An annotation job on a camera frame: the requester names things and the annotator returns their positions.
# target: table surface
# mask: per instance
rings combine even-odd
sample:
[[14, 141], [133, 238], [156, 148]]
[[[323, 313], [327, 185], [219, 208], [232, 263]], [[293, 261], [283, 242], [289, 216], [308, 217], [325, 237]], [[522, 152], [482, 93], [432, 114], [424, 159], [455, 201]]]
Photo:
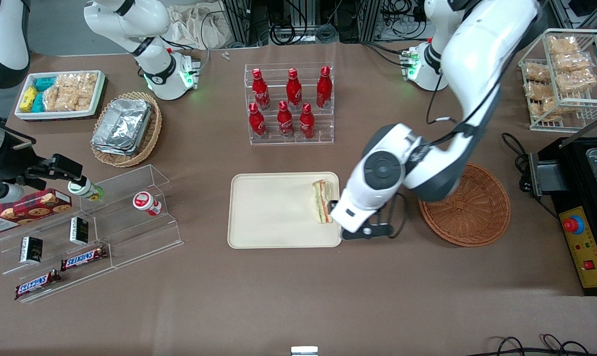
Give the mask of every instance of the table surface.
[[[335, 144], [251, 147], [244, 65], [307, 61], [335, 62]], [[110, 81], [105, 102], [147, 91], [127, 54], [34, 55], [31, 72], [94, 69]], [[481, 248], [443, 241], [407, 193], [408, 221], [396, 239], [233, 250], [226, 233], [236, 174], [332, 171], [344, 185], [381, 126], [403, 122], [434, 139], [451, 124], [427, 126], [431, 93], [403, 82], [398, 68], [361, 45], [269, 45], [230, 50], [230, 61], [213, 52], [199, 90], [158, 101], [162, 132], [145, 162], [171, 180], [169, 212], [185, 244], [31, 305], [14, 302], [16, 280], [0, 275], [0, 355], [274, 356], [317, 345], [324, 356], [458, 356], [495, 350], [498, 336], [542, 347], [542, 333], [597, 352], [597, 298], [581, 297], [558, 221], [518, 189], [515, 155], [500, 139], [513, 133], [527, 151], [538, 151], [559, 137], [528, 130], [520, 84], [511, 67], [504, 98], [471, 158], [510, 196], [511, 223], [499, 241]], [[449, 89], [436, 95], [431, 115], [461, 117]], [[83, 164], [92, 181], [128, 171], [94, 158], [93, 120], [10, 117], [8, 124], [37, 138], [38, 155], [59, 152]]]

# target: red emergency stop button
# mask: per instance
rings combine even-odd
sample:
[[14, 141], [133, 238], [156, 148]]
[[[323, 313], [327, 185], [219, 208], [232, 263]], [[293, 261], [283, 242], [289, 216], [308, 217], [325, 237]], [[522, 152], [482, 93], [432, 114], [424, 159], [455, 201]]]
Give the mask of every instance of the red emergency stop button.
[[564, 219], [562, 227], [572, 234], [579, 235], [584, 232], [584, 221], [579, 216], [570, 216]]
[[593, 261], [584, 261], [584, 269], [595, 269]]

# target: coca-cola bottle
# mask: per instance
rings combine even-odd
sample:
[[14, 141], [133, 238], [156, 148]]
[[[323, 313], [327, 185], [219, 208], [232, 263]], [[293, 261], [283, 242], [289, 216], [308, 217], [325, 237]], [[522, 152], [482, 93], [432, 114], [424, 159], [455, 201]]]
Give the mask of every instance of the coca-cola bottle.
[[255, 103], [251, 103], [248, 107], [250, 111], [250, 127], [252, 133], [257, 140], [267, 139], [267, 129], [265, 128], [265, 119], [263, 114], [258, 111], [258, 106]]
[[289, 68], [287, 71], [289, 80], [287, 81], [287, 101], [289, 101], [289, 110], [298, 111], [303, 104], [303, 87], [298, 81], [298, 72], [296, 68]]
[[255, 93], [255, 100], [261, 110], [268, 110], [270, 108], [270, 92], [267, 90], [267, 83], [263, 79], [261, 70], [255, 68], [252, 70], [252, 91]]
[[318, 79], [316, 85], [316, 105], [321, 109], [331, 108], [331, 92], [333, 91], [333, 83], [329, 75], [331, 74], [331, 68], [324, 65], [321, 68], [321, 78]]
[[280, 129], [280, 135], [289, 139], [294, 136], [294, 127], [292, 126], [292, 114], [287, 110], [287, 101], [281, 100], [278, 103], [278, 128]]
[[303, 113], [300, 115], [300, 131], [305, 140], [314, 138], [314, 115], [312, 106], [309, 103], [303, 104]]

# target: empty wicker basket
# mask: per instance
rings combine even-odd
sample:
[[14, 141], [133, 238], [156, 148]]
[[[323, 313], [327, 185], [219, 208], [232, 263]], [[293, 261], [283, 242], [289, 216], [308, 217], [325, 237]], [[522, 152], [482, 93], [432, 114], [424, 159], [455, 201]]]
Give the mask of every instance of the empty wicker basket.
[[439, 236], [465, 247], [485, 246], [509, 225], [509, 197], [486, 169], [468, 163], [459, 186], [441, 201], [419, 201], [423, 218]]

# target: bread slice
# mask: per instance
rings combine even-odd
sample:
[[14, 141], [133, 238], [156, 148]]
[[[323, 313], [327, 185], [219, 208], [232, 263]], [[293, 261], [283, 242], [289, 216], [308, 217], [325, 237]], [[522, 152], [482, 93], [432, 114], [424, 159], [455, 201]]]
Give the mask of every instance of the bread slice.
[[332, 223], [334, 219], [330, 216], [327, 205], [333, 196], [334, 185], [328, 180], [317, 180], [312, 184], [314, 190], [314, 204], [318, 212], [319, 223]]

